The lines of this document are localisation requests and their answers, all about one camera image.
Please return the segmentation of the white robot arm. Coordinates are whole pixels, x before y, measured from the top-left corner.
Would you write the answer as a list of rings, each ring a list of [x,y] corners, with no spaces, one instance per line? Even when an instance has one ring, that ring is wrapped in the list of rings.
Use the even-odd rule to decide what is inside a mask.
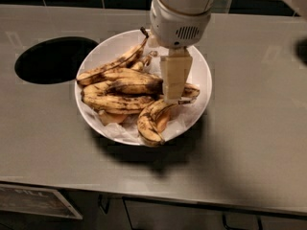
[[[150,11],[150,45],[181,52],[201,40],[214,0],[153,0]],[[307,0],[283,0],[307,17]]]

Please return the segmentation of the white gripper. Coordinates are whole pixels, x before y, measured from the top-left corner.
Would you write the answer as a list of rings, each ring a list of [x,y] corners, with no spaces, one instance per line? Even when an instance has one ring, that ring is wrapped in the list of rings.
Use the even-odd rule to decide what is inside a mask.
[[[178,101],[183,93],[193,58],[186,48],[201,40],[211,17],[211,0],[152,0],[150,20],[153,35],[148,46],[169,48],[160,57],[165,101]]]

